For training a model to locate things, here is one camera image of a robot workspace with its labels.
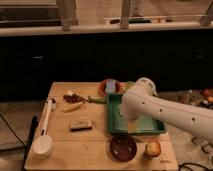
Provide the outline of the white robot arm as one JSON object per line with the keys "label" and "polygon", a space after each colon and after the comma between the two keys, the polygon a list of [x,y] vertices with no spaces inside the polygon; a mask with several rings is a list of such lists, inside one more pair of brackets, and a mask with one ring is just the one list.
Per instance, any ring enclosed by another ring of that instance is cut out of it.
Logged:
{"label": "white robot arm", "polygon": [[138,79],[125,91],[119,109],[128,121],[149,115],[213,144],[213,110],[161,99],[149,78]]}

